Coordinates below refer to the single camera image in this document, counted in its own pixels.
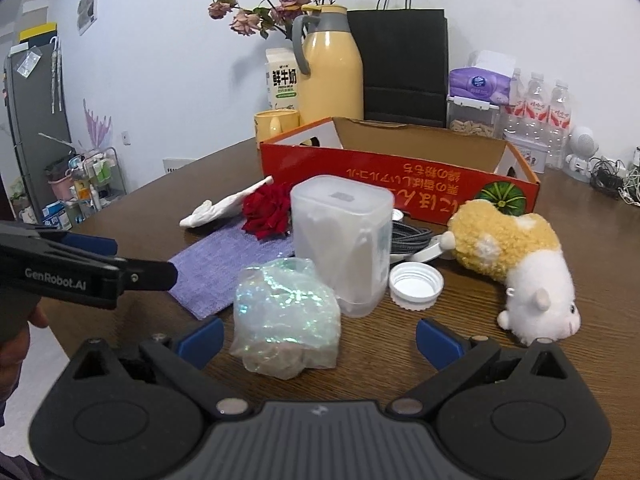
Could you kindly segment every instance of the yellow mug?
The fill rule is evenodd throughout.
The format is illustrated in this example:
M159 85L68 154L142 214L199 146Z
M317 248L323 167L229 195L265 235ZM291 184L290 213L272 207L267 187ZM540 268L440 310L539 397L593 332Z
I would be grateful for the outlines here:
M267 110L254 115L255 140L260 143L300 126L297 110Z

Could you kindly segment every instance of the screw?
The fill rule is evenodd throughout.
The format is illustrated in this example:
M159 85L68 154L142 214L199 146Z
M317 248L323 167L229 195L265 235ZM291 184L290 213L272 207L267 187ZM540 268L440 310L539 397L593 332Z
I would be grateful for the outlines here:
M222 415L240 415L249 409L249 403L244 399L236 399L235 397L227 397L219 400L216 409Z
M417 415L422 411L422 403L418 399L403 397L394 400L391 409L398 415Z

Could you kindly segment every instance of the purple tissue package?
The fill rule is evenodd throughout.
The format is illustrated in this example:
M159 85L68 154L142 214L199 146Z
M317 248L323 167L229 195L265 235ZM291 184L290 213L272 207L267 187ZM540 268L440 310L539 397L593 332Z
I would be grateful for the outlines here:
M449 73L449 94L487 101L494 105L509 104L511 78L483 68L467 66Z

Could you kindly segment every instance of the refrigerator door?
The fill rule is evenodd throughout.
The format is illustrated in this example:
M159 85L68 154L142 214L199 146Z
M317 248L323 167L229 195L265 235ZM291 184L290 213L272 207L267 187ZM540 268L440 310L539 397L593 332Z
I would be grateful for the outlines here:
M26 52L7 58L7 86L11 130L14 137L18 166L24 180L34 213L42 221L42 208L57 199L45 176L44 169L69 153L69 147L46 139L38 132L70 142L69 129L63 103L58 100L51 113L51 54L53 45L39 47L42 57L31 74L24 78L16 72Z

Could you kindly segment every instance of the red artificial flower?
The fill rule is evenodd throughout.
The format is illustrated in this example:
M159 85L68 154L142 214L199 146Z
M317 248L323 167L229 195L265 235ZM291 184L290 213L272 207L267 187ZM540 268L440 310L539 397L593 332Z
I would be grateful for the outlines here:
M246 218L242 229L258 240L285 234L289 228L290 193L289 184L260 186L242 202L242 214Z

